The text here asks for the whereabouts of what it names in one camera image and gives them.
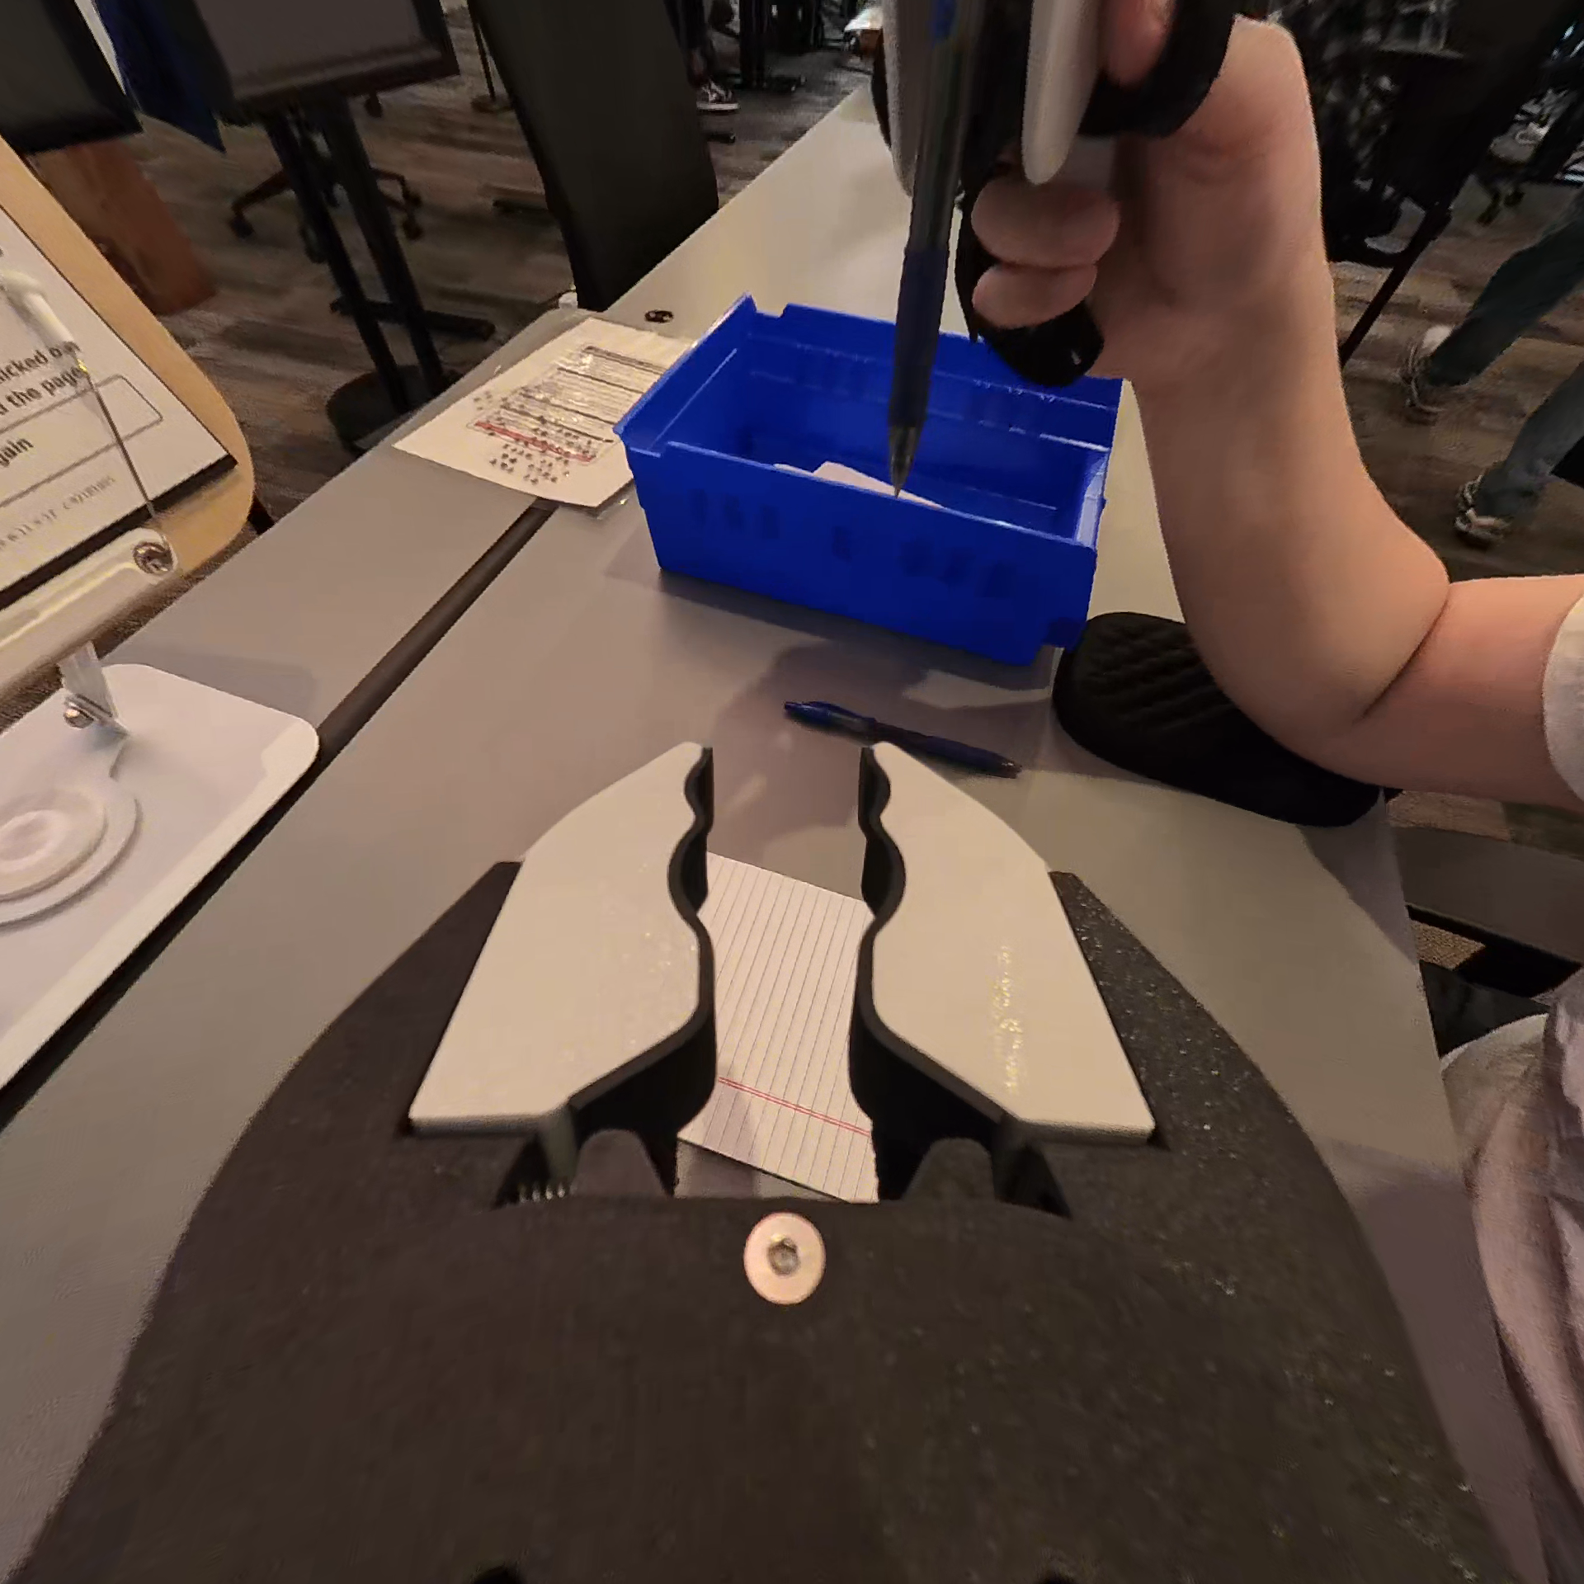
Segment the black quilted pad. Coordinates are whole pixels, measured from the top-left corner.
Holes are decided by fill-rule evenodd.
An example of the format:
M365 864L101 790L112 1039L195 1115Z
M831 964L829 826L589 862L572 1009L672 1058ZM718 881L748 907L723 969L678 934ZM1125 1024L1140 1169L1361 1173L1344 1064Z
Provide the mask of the black quilted pad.
M1395 796L1263 732L1176 621L1091 617L1055 666L1051 709L1061 732L1102 764L1287 826L1349 826Z

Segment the person's right hand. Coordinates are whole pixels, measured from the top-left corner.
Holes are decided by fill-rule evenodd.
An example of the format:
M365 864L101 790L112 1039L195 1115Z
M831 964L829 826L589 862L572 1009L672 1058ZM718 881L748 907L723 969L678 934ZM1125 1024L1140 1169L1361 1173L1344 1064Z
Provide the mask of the person's right hand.
M1195 113L1163 138L1121 138L1106 192L989 183L972 230L991 257L972 308L1033 328L1087 304L1100 375L1146 417L1310 407L1340 392L1319 164L1287 32L1232 21Z

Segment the white printed paper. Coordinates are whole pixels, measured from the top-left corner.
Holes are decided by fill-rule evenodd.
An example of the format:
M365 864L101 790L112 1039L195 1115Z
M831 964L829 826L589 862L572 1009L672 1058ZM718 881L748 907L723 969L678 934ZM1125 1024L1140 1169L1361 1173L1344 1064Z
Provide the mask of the white printed paper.
M618 424L689 349L584 319L393 445L540 502L601 509L631 485Z

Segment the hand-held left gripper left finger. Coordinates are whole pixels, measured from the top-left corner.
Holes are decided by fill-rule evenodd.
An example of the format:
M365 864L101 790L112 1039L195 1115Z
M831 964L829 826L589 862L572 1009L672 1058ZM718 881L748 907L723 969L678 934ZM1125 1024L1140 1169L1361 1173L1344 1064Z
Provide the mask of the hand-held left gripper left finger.
M520 1137L569 1186L593 1135L638 1139L661 1186L716 1067L701 920L714 758L680 743L525 851L408 1105L414 1135Z

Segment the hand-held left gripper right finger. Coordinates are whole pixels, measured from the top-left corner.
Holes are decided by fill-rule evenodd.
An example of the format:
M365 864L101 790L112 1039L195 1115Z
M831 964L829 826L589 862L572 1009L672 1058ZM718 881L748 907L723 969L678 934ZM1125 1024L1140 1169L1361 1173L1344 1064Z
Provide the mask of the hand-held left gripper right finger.
M899 747L859 758L850 1090L876 1196L938 1143L982 1149L997 1198L1053 1199L1044 1145L1142 1147L1155 1118L1036 851Z

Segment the blue pen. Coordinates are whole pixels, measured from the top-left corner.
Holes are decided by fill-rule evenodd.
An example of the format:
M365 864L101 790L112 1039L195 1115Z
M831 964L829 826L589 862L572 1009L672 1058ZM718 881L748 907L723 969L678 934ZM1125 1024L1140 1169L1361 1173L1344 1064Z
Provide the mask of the blue pen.
M789 700L782 704L782 711L793 722L857 741L865 747L897 747L917 760L959 768L982 777L1014 779L1023 770L1019 762L991 749L880 722L878 719L821 700Z
M893 374L887 396L887 477L906 485L921 441L944 308L963 134L970 119L983 2L933 2L931 117L908 223L897 292Z

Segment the wooden post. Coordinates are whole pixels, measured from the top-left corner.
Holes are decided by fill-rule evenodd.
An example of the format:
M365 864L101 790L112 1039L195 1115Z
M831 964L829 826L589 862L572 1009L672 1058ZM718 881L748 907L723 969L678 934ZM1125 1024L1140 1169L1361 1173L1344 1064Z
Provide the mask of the wooden post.
M148 311L167 317L214 296L208 268L122 142L39 151L26 162Z

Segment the person's right forearm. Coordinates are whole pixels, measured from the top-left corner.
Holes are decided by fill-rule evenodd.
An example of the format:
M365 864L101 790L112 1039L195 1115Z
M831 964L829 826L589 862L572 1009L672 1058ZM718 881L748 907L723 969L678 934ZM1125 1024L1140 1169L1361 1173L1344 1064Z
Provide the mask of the person's right forearm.
M1579 813L1551 654L1579 577L1451 581L1363 466L1325 294L1108 304L1180 613L1232 704L1357 783Z

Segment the blue plastic bin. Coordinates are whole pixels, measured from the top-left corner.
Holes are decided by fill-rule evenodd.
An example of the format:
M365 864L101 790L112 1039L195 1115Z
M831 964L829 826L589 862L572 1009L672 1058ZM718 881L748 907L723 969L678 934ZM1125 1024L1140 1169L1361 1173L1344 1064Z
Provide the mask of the blue plastic bin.
M908 489L946 509L793 511L774 464L887 481L895 328L740 296L618 424L659 568L1029 666L1082 632L1121 383L1021 383L944 332Z

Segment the white lined notepad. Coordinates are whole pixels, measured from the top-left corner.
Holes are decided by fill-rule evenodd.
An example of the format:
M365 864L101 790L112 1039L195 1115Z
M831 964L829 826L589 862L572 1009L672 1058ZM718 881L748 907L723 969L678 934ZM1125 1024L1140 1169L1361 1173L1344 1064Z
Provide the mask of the white lined notepad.
M868 909L718 854L704 879L718 1071L682 1141L816 1196L874 1201L868 1120L848 1081Z

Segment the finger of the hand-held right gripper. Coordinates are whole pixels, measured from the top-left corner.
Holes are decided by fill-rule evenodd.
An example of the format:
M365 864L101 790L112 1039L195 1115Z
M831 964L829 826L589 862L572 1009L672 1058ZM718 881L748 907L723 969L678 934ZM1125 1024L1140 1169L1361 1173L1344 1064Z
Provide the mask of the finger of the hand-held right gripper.
M897 181L912 196L933 125L934 4L882 2L880 32L880 123Z

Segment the instruction board on white stand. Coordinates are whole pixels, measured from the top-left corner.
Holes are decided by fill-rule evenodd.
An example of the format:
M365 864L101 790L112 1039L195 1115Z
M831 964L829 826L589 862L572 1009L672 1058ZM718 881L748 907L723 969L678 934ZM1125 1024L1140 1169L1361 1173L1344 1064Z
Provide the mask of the instruction board on white stand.
M220 392L7 145L1 208L1 683L58 681L1 739L9 1086L320 741L286 711L97 654L242 530L250 455Z

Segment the large black panel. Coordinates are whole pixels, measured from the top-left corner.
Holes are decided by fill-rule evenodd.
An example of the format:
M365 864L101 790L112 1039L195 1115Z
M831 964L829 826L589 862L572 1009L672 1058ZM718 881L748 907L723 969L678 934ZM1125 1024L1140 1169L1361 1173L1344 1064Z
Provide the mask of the large black panel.
M719 209L661 2L472 2L469 13L559 226L580 308L603 311Z

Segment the written lined paper sheet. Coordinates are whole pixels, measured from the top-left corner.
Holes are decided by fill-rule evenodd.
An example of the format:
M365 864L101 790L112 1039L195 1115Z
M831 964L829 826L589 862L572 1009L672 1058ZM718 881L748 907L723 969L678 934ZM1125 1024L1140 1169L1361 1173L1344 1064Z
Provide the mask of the written lined paper sheet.
M765 483L767 498L784 509L851 509L859 498L880 506L901 506L917 509L946 509L908 489L893 489L887 481L874 479L857 468L840 462L821 462L814 468L799 468L789 462L774 464L774 479Z

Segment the person's white shirt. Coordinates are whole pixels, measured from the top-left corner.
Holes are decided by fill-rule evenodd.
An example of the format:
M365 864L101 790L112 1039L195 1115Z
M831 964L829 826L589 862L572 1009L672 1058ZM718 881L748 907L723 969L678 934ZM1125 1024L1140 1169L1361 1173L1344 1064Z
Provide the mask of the person's white shirt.
M1551 1580L1581 1577L1581 986L1523 1001L1425 973Z

